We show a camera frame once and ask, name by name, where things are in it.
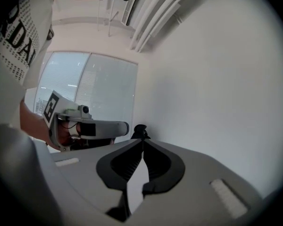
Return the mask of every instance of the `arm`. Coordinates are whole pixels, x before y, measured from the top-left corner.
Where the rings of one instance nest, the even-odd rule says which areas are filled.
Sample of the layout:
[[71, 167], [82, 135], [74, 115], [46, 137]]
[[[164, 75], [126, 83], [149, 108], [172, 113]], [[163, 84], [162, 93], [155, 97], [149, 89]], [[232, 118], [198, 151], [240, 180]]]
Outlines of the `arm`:
[[59, 150], [50, 140], [48, 127], [42, 116], [32, 113], [26, 106], [24, 100], [20, 103], [20, 125], [21, 130], [25, 131], [31, 137], [45, 141], [54, 149]]

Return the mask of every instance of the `frosted glass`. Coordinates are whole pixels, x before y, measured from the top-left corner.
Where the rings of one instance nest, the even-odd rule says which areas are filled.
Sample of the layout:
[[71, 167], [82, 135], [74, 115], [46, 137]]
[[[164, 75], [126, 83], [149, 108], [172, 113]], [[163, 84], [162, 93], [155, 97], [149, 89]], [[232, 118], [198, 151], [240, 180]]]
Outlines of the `frosted glass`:
[[137, 64], [122, 59], [91, 54], [79, 83], [75, 102], [87, 105], [95, 120], [125, 121], [132, 132], [132, 112]]
[[53, 90], [74, 101], [89, 53], [53, 52], [39, 81], [33, 112], [42, 114]]

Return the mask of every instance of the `black lettering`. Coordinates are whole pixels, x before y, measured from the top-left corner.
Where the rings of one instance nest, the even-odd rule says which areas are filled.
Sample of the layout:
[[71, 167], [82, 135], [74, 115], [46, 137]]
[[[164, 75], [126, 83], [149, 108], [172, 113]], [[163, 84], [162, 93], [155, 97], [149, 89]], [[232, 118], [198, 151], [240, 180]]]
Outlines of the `black lettering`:
[[28, 44], [26, 44], [26, 45], [23, 47], [23, 49], [21, 49], [21, 51], [18, 52], [19, 55], [21, 55], [22, 52], [25, 52], [25, 53], [26, 53], [26, 58], [25, 58], [26, 62], [28, 62], [28, 58], [29, 58], [29, 53], [30, 53], [31, 47], [32, 47], [32, 40], [31, 40], [31, 38], [29, 38]]
[[30, 64], [32, 63], [32, 61], [33, 61], [33, 59], [34, 59], [35, 56], [36, 56], [36, 50], [33, 49], [33, 54], [32, 54], [32, 56], [31, 56], [30, 59], [29, 59], [28, 66], [30, 66]]
[[7, 19], [5, 19], [3, 24], [2, 24], [1, 33], [4, 36], [4, 38], [5, 38], [5, 35], [6, 35], [6, 30], [8, 28], [8, 24], [13, 23], [16, 20], [18, 14], [19, 14], [19, 3], [17, 4], [17, 11], [16, 11], [15, 15], [13, 15], [12, 17], [8, 16]]
[[[15, 38], [21, 32], [21, 29], [23, 29], [23, 33], [22, 33], [21, 37], [19, 38], [18, 42], [16, 44], [14, 44]], [[15, 28], [15, 30], [13, 31], [11, 36], [8, 39], [6, 39], [6, 41], [9, 42], [13, 48], [18, 48], [23, 43], [25, 35], [26, 35], [25, 27], [24, 27], [23, 23], [21, 22], [21, 20], [19, 19], [18, 26]]]

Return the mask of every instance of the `white wall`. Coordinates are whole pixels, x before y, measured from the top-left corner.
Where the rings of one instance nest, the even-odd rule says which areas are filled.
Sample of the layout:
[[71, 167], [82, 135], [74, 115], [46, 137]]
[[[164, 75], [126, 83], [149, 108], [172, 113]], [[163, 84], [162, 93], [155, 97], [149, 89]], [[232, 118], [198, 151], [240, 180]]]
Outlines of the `white wall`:
[[150, 137], [208, 154], [262, 196], [283, 180], [283, 34], [261, 0], [202, 0], [153, 52]]
[[37, 88], [31, 88], [26, 90], [24, 102], [31, 112], [33, 112], [33, 104], [36, 93], [37, 93]]

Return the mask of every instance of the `pipe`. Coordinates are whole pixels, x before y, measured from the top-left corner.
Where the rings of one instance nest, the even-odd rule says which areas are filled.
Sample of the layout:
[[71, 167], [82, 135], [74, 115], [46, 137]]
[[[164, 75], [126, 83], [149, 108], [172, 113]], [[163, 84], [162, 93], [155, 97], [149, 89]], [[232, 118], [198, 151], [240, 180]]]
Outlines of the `pipe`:
[[141, 38], [139, 39], [136, 47], [135, 47], [135, 51], [137, 52], [143, 42], [145, 41], [145, 39], [148, 37], [149, 33], [151, 32], [151, 29], [153, 28], [153, 26], [156, 24], [156, 22], [159, 20], [159, 18], [163, 15], [164, 11], [170, 6], [170, 4], [173, 2], [174, 0], [165, 0], [165, 2], [161, 5], [161, 7], [158, 9], [158, 11], [155, 13], [155, 15], [153, 16], [153, 18], [151, 19], [150, 23], [148, 24], [147, 28], [145, 29], [145, 31], [143, 32]]
[[111, 5], [111, 9], [110, 9], [108, 37], [110, 37], [110, 25], [111, 25], [111, 19], [112, 19], [112, 12], [113, 12], [113, 7], [114, 7], [114, 1], [115, 1], [115, 0], [112, 0], [112, 5]]
[[118, 11], [114, 14], [114, 16], [111, 19], [111, 22], [113, 21], [113, 19], [118, 15]]
[[143, 3], [142, 7], [141, 7], [141, 10], [140, 12], [138, 13], [137, 17], [136, 17], [136, 20], [134, 21], [134, 24], [132, 25], [132, 28], [136, 29], [141, 18], [142, 18], [142, 15], [145, 13], [148, 5], [151, 3], [152, 0], [145, 0], [145, 2]]
[[98, 6], [98, 18], [97, 18], [98, 30], [99, 30], [99, 16], [100, 16], [100, 0], [99, 0], [99, 6]]
[[139, 52], [143, 49], [143, 47], [145, 46], [145, 44], [147, 43], [147, 41], [149, 40], [149, 38], [152, 36], [152, 34], [155, 32], [155, 30], [160, 26], [160, 23], [162, 21], [164, 21], [164, 19], [169, 15], [170, 12], [173, 11], [173, 9], [175, 8], [175, 6], [180, 2], [181, 0], [176, 0], [169, 8], [168, 10], [164, 13], [164, 15], [160, 18], [160, 20], [156, 23], [156, 25], [154, 26], [154, 28], [152, 29], [152, 31], [149, 33], [149, 35], [147, 36], [146, 40], [144, 41], [143, 45], [141, 46], [141, 48], [139, 49]]
[[176, 21], [178, 22], [178, 24], [182, 24], [183, 23], [182, 19], [176, 13], [174, 13], [173, 16], [176, 19]]
[[150, 13], [153, 11], [154, 7], [157, 5], [158, 2], [159, 2], [159, 0], [152, 0], [151, 3], [149, 4], [149, 6], [147, 7], [145, 13], [142, 15], [141, 21], [138, 24], [138, 26], [137, 26], [137, 28], [134, 32], [133, 38], [131, 40], [131, 43], [129, 45], [129, 49], [133, 48], [134, 41], [136, 40], [138, 34], [141, 32], [142, 27], [146, 23], [146, 20], [148, 19]]

